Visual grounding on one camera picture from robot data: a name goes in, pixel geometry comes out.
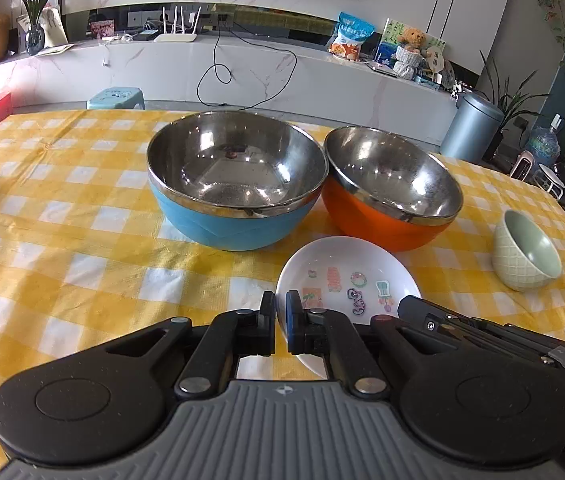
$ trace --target orange bowl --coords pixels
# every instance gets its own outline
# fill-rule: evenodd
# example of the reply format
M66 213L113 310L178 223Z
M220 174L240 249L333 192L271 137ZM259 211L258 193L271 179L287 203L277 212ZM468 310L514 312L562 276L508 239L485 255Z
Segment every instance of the orange bowl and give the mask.
M462 190L447 168L402 137L347 126L328 134L325 151L323 201L349 236L409 251L433 240L462 208Z
M341 231L387 251L410 251L422 247L449 226L416 225L391 218L355 198L332 176L325 182L322 197L331 219Z

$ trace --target teddy bear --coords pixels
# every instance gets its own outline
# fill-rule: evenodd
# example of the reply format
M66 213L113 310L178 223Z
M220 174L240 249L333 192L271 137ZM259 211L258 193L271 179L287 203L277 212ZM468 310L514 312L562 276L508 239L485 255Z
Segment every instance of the teddy bear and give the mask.
M426 39L424 32L415 27L405 28L403 33L397 38L398 43L402 44L405 50L415 54L420 54L420 49L424 46Z

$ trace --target white plate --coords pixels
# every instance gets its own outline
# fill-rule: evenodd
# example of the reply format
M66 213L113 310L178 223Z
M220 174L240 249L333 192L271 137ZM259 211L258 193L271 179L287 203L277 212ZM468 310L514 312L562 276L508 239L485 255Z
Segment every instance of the white plate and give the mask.
M278 322L285 338L285 296L289 290L298 291L304 308L338 310L360 324L370 324L377 314L398 317L400 300L409 295L421 298L411 274L392 254L348 236L315 240L285 264L276 286ZM326 378L320 357L304 354L298 359Z

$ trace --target metal screw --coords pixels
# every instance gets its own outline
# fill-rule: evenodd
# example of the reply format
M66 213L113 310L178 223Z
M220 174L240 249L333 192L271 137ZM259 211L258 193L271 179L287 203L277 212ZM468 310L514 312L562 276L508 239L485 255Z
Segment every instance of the metal screw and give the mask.
M387 387L387 383L376 377L363 377L354 384L361 394L379 394Z
M187 377L180 381L180 389L186 394L201 394L211 387L206 377Z

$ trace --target light green bowl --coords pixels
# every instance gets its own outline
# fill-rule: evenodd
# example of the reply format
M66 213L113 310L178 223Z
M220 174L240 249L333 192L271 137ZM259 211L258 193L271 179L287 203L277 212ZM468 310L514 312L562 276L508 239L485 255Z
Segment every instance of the light green bowl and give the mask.
M493 268L502 283L520 292L544 286L562 274L560 255L550 238L513 209L495 228Z

